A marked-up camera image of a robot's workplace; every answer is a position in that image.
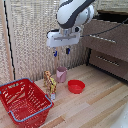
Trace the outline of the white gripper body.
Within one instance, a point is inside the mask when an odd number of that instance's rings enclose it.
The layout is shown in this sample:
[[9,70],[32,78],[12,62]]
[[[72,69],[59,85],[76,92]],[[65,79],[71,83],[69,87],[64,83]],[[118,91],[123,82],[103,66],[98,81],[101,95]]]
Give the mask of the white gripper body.
[[47,45],[49,47],[59,47],[77,44],[80,39],[80,31],[80,27],[51,30],[47,33]]

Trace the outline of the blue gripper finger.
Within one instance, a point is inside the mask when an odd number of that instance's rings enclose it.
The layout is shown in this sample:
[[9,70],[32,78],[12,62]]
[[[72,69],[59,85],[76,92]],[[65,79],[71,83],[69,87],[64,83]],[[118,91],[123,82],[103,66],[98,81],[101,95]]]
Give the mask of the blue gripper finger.
[[67,55],[70,54],[70,51],[71,51],[71,48],[70,48],[70,47],[66,48],[66,54],[67,54]]
[[57,55],[58,55],[58,50],[57,50],[57,48],[54,48],[54,49],[53,49],[53,55],[54,55],[54,57],[57,57]]

